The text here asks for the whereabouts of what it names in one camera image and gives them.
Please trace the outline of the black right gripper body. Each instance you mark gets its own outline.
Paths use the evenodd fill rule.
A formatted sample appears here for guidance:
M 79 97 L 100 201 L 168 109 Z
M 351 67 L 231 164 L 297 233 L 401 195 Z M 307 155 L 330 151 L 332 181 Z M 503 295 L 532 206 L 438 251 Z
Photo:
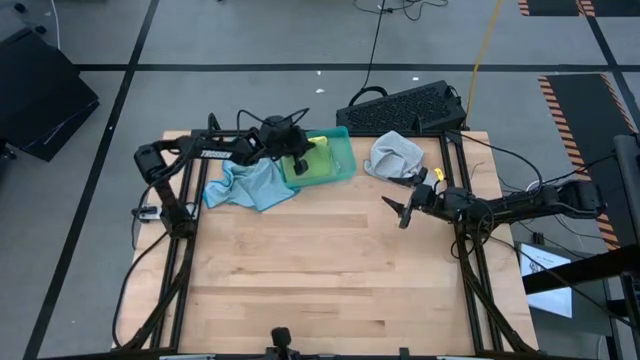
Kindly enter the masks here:
M 422 167 L 419 171 L 426 172 L 426 179 L 422 184 L 411 188 L 412 193 L 405 204 L 407 208 L 406 214 L 403 217 L 399 217 L 399 227 L 401 229 L 406 229 L 409 226 L 414 210 L 419 210 L 441 220 L 451 220 L 451 215 L 447 213 L 444 206 L 444 193 L 437 192 L 438 186 L 446 180 L 443 171 L 440 168 L 429 170 L 426 167 Z

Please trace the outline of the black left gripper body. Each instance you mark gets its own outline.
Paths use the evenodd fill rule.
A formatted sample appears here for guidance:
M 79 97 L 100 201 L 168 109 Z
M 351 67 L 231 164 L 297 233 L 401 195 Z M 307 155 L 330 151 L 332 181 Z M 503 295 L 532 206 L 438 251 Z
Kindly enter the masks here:
M 308 170 L 309 165 L 303 156 L 309 150 L 303 150 L 301 146 L 309 139 L 306 132 L 294 123 L 291 115 L 266 118 L 260 127 L 259 138 L 267 148 L 268 157 L 273 159 L 292 157 L 296 175 L 302 175 Z

